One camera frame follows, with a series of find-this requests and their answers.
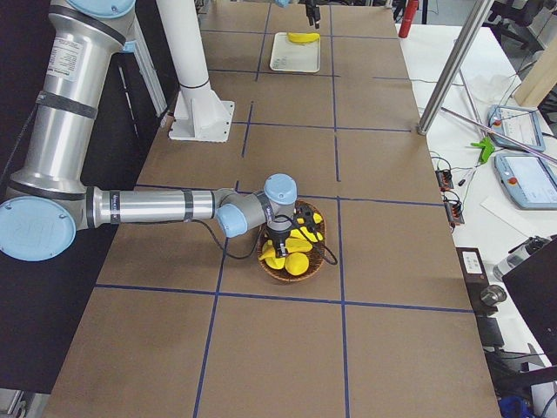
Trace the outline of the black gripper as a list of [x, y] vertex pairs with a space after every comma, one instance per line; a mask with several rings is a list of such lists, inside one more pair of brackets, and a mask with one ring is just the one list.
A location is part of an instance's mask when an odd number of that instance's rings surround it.
[[286, 239], [290, 237], [292, 222], [285, 217], [278, 217], [266, 224], [268, 238], [275, 248], [285, 248]]
[[320, 14], [317, 12], [319, 11], [319, 6], [317, 5], [316, 0], [305, 0], [305, 11], [307, 16], [313, 16], [313, 25], [316, 29], [319, 29], [320, 25]]

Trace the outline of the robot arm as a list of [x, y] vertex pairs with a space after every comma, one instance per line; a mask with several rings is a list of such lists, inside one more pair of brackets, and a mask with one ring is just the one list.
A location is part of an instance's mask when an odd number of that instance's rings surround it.
[[[274, 3], [282, 8], [292, 3], [290, 0], [274, 0]], [[321, 14], [318, 2], [316, 0], [303, 0], [301, 3], [305, 6], [305, 15], [310, 26], [319, 29]]]
[[56, 35], [23, 167], [1, 205], [1, 250], [43, 261], [66, 250], [78, 231], [103, 224], [156, 224], [215, 219], [237, 237], [265, 226], [285, 239], [297, 198], [293, 178], [278, 173], [246, 196], [232, 189], [126, 191], [131, 175], [117, 166], [124, 141], [96, 131], [97, 108], [112, 57], [143, 39], [132, 1], [54, 1]]

